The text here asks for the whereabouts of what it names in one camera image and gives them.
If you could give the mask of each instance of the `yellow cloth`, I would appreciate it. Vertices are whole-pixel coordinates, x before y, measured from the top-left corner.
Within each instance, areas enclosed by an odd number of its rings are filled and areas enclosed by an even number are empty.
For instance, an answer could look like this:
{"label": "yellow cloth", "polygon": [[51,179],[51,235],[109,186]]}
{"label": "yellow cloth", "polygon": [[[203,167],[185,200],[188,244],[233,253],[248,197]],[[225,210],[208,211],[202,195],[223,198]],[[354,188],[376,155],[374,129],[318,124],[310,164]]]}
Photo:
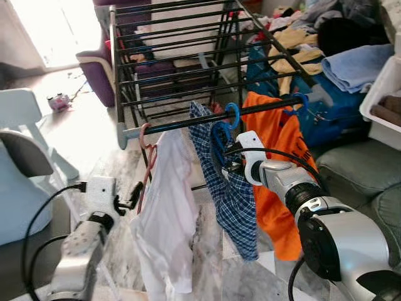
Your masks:
{"label": "yellow cloth", "polygon": [[[300,44],[309,44],[311,46],[315,46],[318,42],[317,34],[308,35],[307,32],[303,29],[293,29],[290,27],[286,28],[283,31],[277,31],[274,34],[274,37],[286,49],[292,49]],[[279,51],[275,47],[272,47],[270,49],[269,56],[278,54]],[[320,57],[322,54],[323,53],[319,49],[313,49],[310,51],[303,50],[293,55],[293,58],[298,63],[304,63],[306,61],[314,60],[315,58]],[[294,68],[285,59],[278,60],[274,62],[271,66],[279,74],[294,72]],[[322,71],[320,63],[304,64],[302,65],[302,67],[310,75],[316,75]],[[278,79],[280,95],[288,94],[290,92],[289,88],[291,85],[291,81],[292,77],[284,77]]]}

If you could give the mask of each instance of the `white plastic basket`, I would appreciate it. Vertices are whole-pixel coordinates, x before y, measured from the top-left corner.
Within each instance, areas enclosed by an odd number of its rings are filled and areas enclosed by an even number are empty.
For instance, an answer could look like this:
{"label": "white plastic basket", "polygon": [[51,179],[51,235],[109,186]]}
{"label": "white plastic basket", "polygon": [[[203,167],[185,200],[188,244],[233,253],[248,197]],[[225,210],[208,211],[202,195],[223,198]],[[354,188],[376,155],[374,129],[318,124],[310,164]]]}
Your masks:
{"label": "white plastic basket", "polygon": [[369,137],[401,151],[401,127],[370,113],[384,96],[401,90],[401,56],[398,54],[389,58],[363,100],[359,110],[361,114],[372,121]]}

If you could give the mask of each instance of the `gray sofa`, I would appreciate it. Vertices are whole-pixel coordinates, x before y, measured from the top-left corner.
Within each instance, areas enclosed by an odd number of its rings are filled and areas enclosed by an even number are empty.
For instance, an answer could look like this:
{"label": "gray sofa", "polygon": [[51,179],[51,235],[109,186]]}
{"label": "gray sofa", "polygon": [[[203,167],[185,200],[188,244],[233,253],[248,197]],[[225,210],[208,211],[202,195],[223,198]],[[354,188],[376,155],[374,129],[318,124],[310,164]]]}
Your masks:
{"label": "gray sofa", "polygon": [[401,271],[401,152],[376,140],[343,145],[317,160],[331,195],[373,219]]}

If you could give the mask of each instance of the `drying rack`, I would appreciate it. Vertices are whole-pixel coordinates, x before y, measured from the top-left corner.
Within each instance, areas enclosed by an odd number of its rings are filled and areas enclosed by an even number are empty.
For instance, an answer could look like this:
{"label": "drying rack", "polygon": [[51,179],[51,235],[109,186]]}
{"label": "drying rack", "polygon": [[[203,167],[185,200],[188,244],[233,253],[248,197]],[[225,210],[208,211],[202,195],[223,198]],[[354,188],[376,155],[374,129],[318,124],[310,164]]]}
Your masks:
{"label": "drying rack", "polygon": [[[197,8],[210,8],[220,5],[221,9],[207,10],[204,13],[195,13]],[[183,15],[183,9],[193,9],[194,14]],[[239,13],[244,12],[246,17],[239,18]],[[153,21],[130,22],[130,18],[141,14],[169,13],[168,18],[155,19]],[[138,26],[160,26],[177,21],[195,21],[197,18],[211,17],[215,21],[192,26],[140,32],[136,33]],[[240,31],[240,23],[252,21],[254,29]],[[263,32],[265,39],[257,43],[242,43],[240,37],[243,34],[258,34]],[[172,41],[157,43],[157,39],[169,38]],[[117,112],[117,137],[121,149],[126,148],[128,139],[138,138],[140,135],[140,122],[151,122],[164,117],[178,116],[184,118],[179,121],[167,122],[146,128],[144,134],[154,134],[166,130],[179,129],[191,125],[206,122],[215,122],[234,117],[234,112],[224,112],[194,119],[188,119],[188,103],[197,100],[204,104],[211,104],[221,95],[235,95],[240,109],[240,115],[252,114],[274,108],[292,106],[302,103],[300,98],[287,98],[276,103],[257,105],[242,108],[243,92],[248,84],[268,82],[282,77],[300,76],[312,89],[315,97],[329,98],[327,93],[316,84],[309,74],[296,62],[288,51],[273,37],[273,35],[255,18],[240,0],[183,0],[171,3],[149,4],[126,8],[111,7],[110,9],[110,39],[112,46],[112,62],[115,75],[115,110]],[[163,51],[180,51],[184,47],[204,47],[209,45],[210,50],[201,53],[189,53],[180,56],[152,58],[147,61],[132,61],[132,55],[151,55]],[[241,60],[241,53],[253,46],[274,46],[279,51],[278,55],[267,56],[259,60]],[[227,54],[235,54],[233,63],[225,63]],[[293,72],[273,75],[257,80],[246,80],[242,75],[241,67],[253,63],[272,62],[285,59],[294,69]],[[190,67],[176,68],[174,71],[141,74],[135,69],[141,66],[174,62],[177,60],[198,60],[198,64]],[[236,69],[235,82],[230,82],[224,75],[224,70]],[[183,107],[166,110],[169,105],[182,104]],[[161,111],[149,113],[154,109]],[[128,128],[125,122],[126,114],[132,114],[135,127]],[[142,150],[143,158],[147,165],[147,156]]]}

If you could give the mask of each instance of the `pink hanger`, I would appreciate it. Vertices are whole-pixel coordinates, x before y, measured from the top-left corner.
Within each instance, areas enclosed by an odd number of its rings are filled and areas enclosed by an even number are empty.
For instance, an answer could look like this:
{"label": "pink hanger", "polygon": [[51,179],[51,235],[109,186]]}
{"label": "pink hanger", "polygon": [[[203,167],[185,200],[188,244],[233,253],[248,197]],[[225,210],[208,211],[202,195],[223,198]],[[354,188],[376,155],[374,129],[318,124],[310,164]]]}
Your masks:
{"label": "pink hanger", "polygon": [[139,214],[141,212],[143,195],[145,194],[146,183],[149,178],[150,170],[155,165],[156,158],[157,158],[157,145],[145,144],[145,141],[143,140],[143,136],[144,136],[144,133],[145,133],[145,130],[147,127],[150,127],[150,123],[148,123],[148,122],[146,124],[144,124],[143,126],[141,126],[140,135],[139,135],[139,144],[140,144],[141,148],[149,149],[149,155],[148,155],[148,168],[146,169],[145,177],[143,179],[143,188],[142,188],[142,191],[140,192],[137,214]]}

